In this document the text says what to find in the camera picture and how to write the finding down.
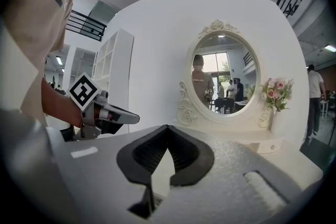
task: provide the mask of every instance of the white shelf unit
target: white shelf unit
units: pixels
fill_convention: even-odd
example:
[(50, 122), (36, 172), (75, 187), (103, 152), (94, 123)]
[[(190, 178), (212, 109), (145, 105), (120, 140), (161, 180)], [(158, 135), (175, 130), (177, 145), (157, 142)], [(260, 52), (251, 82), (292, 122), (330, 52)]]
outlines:
[[(114, 33), (96, 53), (92, 79), (108, 91), (110, 104), (128, 110), (129, 74), (134, 37), (123, 29)], [(127, 124), (118, 134), (129, 133)]]

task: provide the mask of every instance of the flower vase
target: flower vase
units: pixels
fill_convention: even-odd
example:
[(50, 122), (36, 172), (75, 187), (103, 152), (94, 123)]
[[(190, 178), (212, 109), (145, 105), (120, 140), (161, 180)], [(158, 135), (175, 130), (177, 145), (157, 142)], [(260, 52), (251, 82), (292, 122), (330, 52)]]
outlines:
[(273, 138), (280, 138), (282, 134), (283, 125), (281, 125), (283, 112), (276, 111), (273, 115), (271, 133)]

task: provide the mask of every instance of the person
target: person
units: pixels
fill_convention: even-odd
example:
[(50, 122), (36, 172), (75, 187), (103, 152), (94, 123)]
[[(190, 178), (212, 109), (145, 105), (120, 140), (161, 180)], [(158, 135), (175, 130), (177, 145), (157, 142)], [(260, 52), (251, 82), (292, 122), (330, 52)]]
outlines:
[(57, 91), (58, 93), (62, 94), (62, 95), (66, 95), (67, 93), (61, 89), (61, 85), (58, 85), (57, 88), (55, 88), (55, 91)]
[(222, 86), (222, 83), (219, 82), (218, 98), (224, 98), (224, 97), (225, 97), (224, 87)]
[(43, 76), (48, 53), (64, 45), (71, 8), (72, 0), (9, 0), (3, 13), (8, 32), (38, 70), (21, 110), (44, 125), (44, 112), (76, 127), (82, 123), (82, 114), (76, 104), (53, 90)]
[(240, 82), (240, 78), (237, 79), (237, 92), (235, 100), (237, 102), (242, 101), (244, 99), (244, 86)]
[(315, 72), (315, 66), (308, 66), (308, 81), (309, 81), (309, 113), (307, 138), (313, 133), (317, 135), (320, 125), (320, 98), (323, 93), (323, 100), (326, 100), (326, 91), (321, 75)]
[(235, 86), (232, 84), (233, 81), (232, 79), (229, 80), (229, 87), (227, 88), (228, 92), (229, 92), (229, 98), (234, 99), (235, 98)]
[[(204, 65), (203, 56), (196, 54), (193, 61), (192, 79), (195, 92), (200, 101), (209, 108), (209, 102), (212, 101), (214, 94), (214, 81), (208, 73), (202, 71)], [(210, 95), (206, 96), (206, 90), (210, 90)]]

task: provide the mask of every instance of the floor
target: floor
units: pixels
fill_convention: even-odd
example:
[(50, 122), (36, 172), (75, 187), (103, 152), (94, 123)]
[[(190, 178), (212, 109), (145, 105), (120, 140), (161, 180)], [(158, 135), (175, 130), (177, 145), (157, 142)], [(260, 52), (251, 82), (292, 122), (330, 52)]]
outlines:
[(315, 163), (324, 173), (336, 158), (336, 130), (331, 138), (334, 125), (334, 112), (328, 113), (326, 118), (320, 118), (320, 129), (316, 136), (306, 139), (300, 151)]

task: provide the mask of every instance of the chair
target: chair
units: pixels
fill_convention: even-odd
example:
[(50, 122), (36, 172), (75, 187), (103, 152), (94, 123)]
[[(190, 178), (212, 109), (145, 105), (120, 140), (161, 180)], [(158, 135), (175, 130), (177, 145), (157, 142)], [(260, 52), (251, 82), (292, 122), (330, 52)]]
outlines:
[(224, 106), (225, 106), (225, 111), (226, 109), (230, 109), (230, 113), (235, 112), (235, 100), (233, 100), (232, 98), (227, 98), (224, 101)]
[(222, 98), (217, 98), (215, 100), (215, 109), (219, 108), (221, 114), (224, 114), (224, 103), (225, 103), (225, 100)]

